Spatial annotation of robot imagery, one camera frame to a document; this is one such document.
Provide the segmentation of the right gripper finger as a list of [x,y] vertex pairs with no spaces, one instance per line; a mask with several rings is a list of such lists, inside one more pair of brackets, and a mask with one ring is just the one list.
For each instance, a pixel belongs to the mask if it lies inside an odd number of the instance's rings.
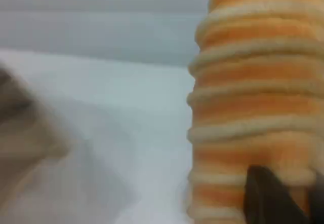
[[308,192],[310,223],[323,224],[323,181],[317,181]]
[[262,166],[248,168],[243,211],[249,224],[309,223],[288,188]]

